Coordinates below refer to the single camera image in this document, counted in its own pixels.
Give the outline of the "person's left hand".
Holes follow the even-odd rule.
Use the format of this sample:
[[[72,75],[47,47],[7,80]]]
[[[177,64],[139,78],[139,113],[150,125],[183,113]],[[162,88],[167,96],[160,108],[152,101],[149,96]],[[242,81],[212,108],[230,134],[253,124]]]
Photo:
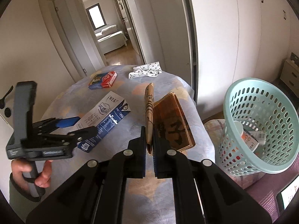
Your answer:
[[[52,175],[52,160],[45,162],[43,171],[40,176],[35,180],[35,184],[41,188],[50,187],[51,175]],[[31,172],[32,167],[24,159],[15,159],[11,162],[12,178],[15,183],[22,188],[22,190],[29,192],[28,182],[23,177],[23,172]]]

